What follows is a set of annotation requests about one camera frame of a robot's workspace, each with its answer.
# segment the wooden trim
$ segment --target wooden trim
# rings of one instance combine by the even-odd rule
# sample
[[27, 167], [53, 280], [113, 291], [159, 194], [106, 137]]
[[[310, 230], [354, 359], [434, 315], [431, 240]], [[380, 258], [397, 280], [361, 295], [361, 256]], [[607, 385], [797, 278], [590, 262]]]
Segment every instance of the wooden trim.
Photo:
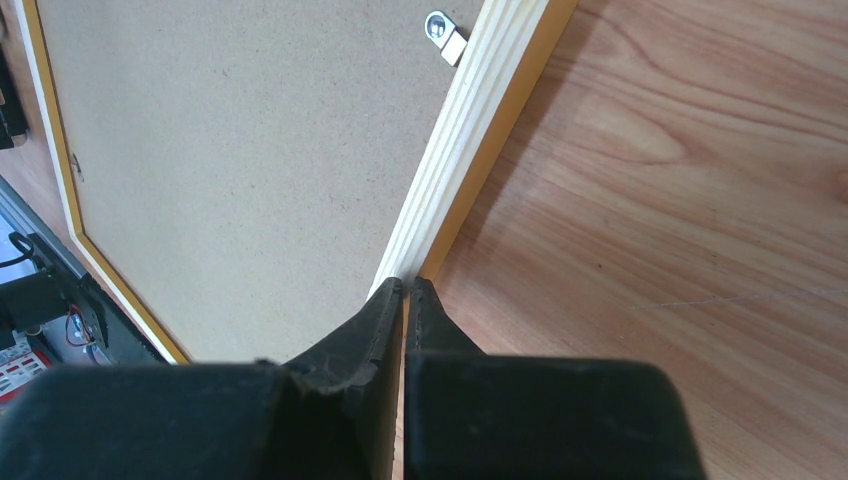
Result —
[[578, 0], [487, 0], [371, 287], [438, 273]]
[[92, 274], [95, 275], [98, 282], [117, 297], [121, 306], [132, 318], [135, 326], [144, 333], [159, 353], [171, 363], [188, 363], [189, 360], [185, 353], [168, 335], [167, 331], [156, 322], [144, 307], [144, 304], [133, 294], [126, 282], [85, 234], [44, 34], [41, 30], [41, 20], [38, 16], [38, 6], [35, 0], [16, 0], [15, 10], [21, 26], [27, 60], [29, 60], [33, 85], [38, 97], [38, 106], [44, 122], [45, 136], [50, 149], [50, 157], [53, 159], [53, 170], [56, 173], [59, 194], [62, 197], [62, 206], [71, 240], [85, 256], [86, 261], [94, 268], [95, 271]]

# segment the wooden floor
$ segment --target wooden floor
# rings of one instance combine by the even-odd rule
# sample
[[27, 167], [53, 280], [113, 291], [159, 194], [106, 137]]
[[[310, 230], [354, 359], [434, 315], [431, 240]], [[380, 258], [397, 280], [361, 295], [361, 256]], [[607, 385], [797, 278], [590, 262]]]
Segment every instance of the wooden floor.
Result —
[[848, 1], [581, 0], [436, 287], [652, 362], [712, 478], [848, 478]]
[[0, 176], [9, 182], [66, 247], [75, 250], [62, 210], [14, 0], [0, 0], [0, 12], [6, 27], [2, 38], [3, 53], [29, 124], [26, 143], [19, 148], [0, 151]]

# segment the cork board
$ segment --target cork board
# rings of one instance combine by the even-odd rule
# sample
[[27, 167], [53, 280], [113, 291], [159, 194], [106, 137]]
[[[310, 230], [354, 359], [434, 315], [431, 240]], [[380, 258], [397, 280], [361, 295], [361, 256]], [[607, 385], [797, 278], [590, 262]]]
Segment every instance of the cork board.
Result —
[[194, 360], [284, 361], [363, 303], [480, 0], [39, 0], [86, 235]]

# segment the wooden baseboard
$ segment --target wooden baseboard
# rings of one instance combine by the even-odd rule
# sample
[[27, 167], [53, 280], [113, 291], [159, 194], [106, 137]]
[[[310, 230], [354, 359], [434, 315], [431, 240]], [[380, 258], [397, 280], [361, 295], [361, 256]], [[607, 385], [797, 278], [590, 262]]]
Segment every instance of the wooden baseboard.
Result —
[[424, 151], [374, 284], [433, 278], [577, 0], [488, 0]]

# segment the metal bracket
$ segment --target metal bracket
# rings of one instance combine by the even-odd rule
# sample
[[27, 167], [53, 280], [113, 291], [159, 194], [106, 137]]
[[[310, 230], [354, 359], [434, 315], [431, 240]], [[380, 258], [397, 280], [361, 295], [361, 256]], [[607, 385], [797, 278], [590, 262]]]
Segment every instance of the metal bracket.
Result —
[[459, 63], [468, 40], [460, 35], [456, 24], [444, 12], [436, 10], [427, 15], [427, 20], [424, 21], [424, 33], [439, 47], [442, 58], [452, 67]]

